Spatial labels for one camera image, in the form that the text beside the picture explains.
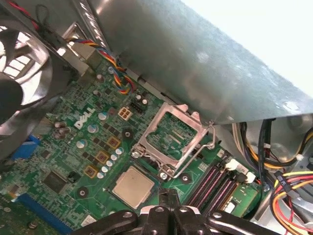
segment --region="black ram slot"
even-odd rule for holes
[[[197,188],[195,188],[193,190],[190,198],[188,199],[188,201],[184,205],[190,206],[190,205],[194,204],[196,199],[199,197],[199,195],[205,189],[205,186],[211,182],[211,179],[216,175],[217,172],[219,172],[217,167],[212,167],[212,168],[208,169],[207,173],[205,174],[205,176],[203,177],[203,179],[201,180],[201,182],[199,183]]]
[[[212,193],[216,188],[224,181],[227,172],[217,172],[216,175],[210,180],[210,183],[205,187],[203,193],[201,193],[194,204],[193,207],[197,207],[199,210],[207,202],[207,200],[212,196]]]
[[[236,186],[236,181],[226,179],[212,200],[210,200],[210,202],[206,205],[202,215],[207,217],[211,211],[216,210],[216,208],[218,208],[217,206],[222,204],[229,197],[229,195],[233,193]]]

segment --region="cpu chip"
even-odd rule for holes
[[[94,167],[92,167],[91,165],[88,165],[88,166],[86,167],[86,169],[84,170],[84,173],[85,173],[88,177],[93,178],[93,177],[95,177],[95,175],[98,173],[98,171],[97,171]]]
[[[127,205],[137,209],[147,200],[155,183],[131,166],[116,181],[112,192]]]
[[[105,152],[98,152],[98,154],[95,157],[100,163],[104,164],[109,159],[109,155]]]

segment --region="blue pci slot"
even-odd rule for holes
[[[63,235],[70,234],[73,230],[32,199],[27,193],[18,197],[18,201],[33,211],[38,217],[47,222],[51,227]]]

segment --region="capacitor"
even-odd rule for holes
[[[54,134],[54,138],[56,140],[63,140],[65,139],[66,135]]]
[[[119,147],[119,148],[117,148],[117,149],[115,150],[115,153],[116,153],[117,155],[121,155],[123,152],[124,152],[124,149],[123,149],[122,147]]]
[[[71,132],[71,128],[70,127],[63,127],[63,128],[58,129],[58,131],[61,135],[65,135],[65,134],[68,134]]]
[[[28,227],[30,228],[30,229],[36,229],[37,228],[37,226],[38,226],[38,222],[37,221],[30,221],[28,224]]]
[[[108,167],[112,167],[112,166],[113,166],[113,163],[112,163],[111,161],[107,161],[107,162],[106,162],[106,165],[107,165]]]
[[[97,74],[96,78],[99,82],[104,82],[104,77],[101,74]]]
[[[104,174],[102,172],[98,172],[97,173],[97,178],[98,179],[103,179],[104,178]]]
[[[99,127],[97,125],[92,124],[87,127],[87,130],[89,133],[96,133],[99,131]]]
[[[101,120],[101,121],[104,121],[105,119],[107,119],[108,117],[108,114],[106,112],[101,112],[98,114],[98,118]]]
[[[148,100],[147,99],[143,99],[142,100],[142,104],[147,105],[148,104]]]
[[[137,94],[137,95],[136,95],[136,100],[137,100],[137,101],[140,101],[140,100],[141,100],[141,95],[140,95],[140,94]]]
[[[92,93],[98,97],[101,97],[101,92],[99,92],[98,90],[94,90]]]
[[[67,123],[65,121],[58,121],[54,124],[55,128],[61,128],[61,127],[66,127]]]
[[[78,148],[84,148],[87,146],[87,140],[80,140],[76,143],[76,147]]]
[[[101,171],[106,174],[109,171],[109,169],[106,166],[103,166],[101,167]]]
[[[117,156],[115,154],[112,154],[110,158],[114,162],[117,160]]]

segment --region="fan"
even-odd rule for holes
[[[0,160],[38,125],[67,87],[74,70],[22,14],[0,5]]]

